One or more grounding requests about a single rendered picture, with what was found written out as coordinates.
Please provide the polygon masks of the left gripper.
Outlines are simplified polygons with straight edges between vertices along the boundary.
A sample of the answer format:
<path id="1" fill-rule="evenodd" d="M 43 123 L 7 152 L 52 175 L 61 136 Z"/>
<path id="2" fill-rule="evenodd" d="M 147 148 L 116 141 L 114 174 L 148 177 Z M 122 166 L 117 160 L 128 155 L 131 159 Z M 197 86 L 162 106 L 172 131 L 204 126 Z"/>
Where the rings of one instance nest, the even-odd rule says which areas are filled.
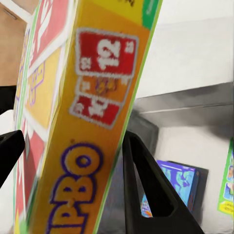
<path id="1" fill-rule="evenodd" d="M 14 109 L 17 86 L 0 87 L 0 116 L 8 110 Z"/>

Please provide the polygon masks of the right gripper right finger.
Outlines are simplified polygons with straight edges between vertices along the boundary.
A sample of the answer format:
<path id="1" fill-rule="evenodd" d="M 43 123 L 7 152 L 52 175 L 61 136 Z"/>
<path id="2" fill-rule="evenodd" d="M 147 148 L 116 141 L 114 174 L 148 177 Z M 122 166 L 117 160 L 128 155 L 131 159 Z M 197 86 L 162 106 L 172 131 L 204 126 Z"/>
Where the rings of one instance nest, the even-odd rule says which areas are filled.
<path id="1" fill-rule="evenodd" d="M 126 234 L 204 234 L 141 138 L 125 132 L 122 143 Z M 136 165 L 153 217 L 144 217 Z"/>

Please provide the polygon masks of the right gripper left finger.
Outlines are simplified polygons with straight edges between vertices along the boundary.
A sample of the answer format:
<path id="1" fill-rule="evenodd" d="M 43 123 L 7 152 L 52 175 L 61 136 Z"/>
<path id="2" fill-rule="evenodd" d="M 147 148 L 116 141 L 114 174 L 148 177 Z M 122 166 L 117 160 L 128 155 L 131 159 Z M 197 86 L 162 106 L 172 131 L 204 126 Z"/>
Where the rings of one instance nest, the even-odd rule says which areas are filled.
<path id="1" fill-rule="evenodd" d="M 0 135 L 0 188 L 24 149 L 25 140 L 22 130 Z"/>

